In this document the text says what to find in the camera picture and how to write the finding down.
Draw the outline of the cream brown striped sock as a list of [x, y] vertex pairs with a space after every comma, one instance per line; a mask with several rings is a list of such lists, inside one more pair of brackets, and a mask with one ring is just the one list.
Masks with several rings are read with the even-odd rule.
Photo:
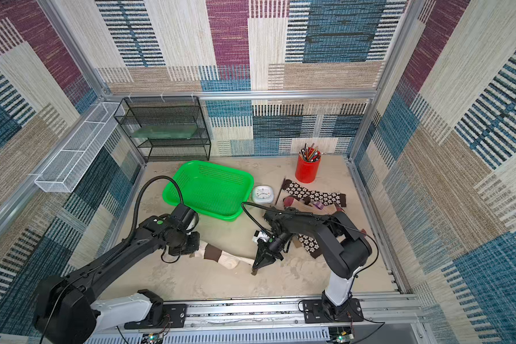
[[200, 241], [199, 248], [196, 252], [190, 254], [190, 257], [211, 260], [227, 269], [235, 269], [240, 263], [252, 266], [255, 262], [253, 259], [232, 255], [229, 252], [222, 251], [218, 247], [204, 241]]

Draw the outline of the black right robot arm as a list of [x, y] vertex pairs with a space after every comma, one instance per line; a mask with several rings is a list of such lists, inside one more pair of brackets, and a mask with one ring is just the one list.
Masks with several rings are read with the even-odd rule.
[[302, 303], [306, 322], [340, 323], [363, 320], [358, 301], [352, 298], [352, 287], [358, 274], [370, 267], [367, 262], [373, 253], [370, 245], [374, 241], [372, 237], [358, 230], [344, 212], [319, 215], [295, 208], [279, 210], [243, 202], [241, 207], [246, 215], [250, 215], [247, 206], [264, 210], [264, 219], [270, 225], [269, 229], [259, 225], [261, 232], [267, 237], [257, 240], [253, 275], [260, 269], [283, 260], [282, 254], [286, 252], [293, 237], [310, 237], [318, 243], [320, 252], [331, 269], [331, 275], [317, 305], [308, 301]]

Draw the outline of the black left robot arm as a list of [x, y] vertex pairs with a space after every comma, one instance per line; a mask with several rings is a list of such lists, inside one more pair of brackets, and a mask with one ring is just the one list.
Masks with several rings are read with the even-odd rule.
[[39, 282], [34, 328], [51, 343], [84, 343], [94, 333], [125, 324], [138, 328], [168, 327], [170, 316], [163, 299], [150, 290], [124, 298], [98, 302], [99, 296], [143, 258], [160, 250], [180, 259], [199, 249], [195, 228], [198, 214], [183, 201], [172, 213], [139, 222], [144, 190], [136, 198], [130, 233], [104, 255], [70, 272]]

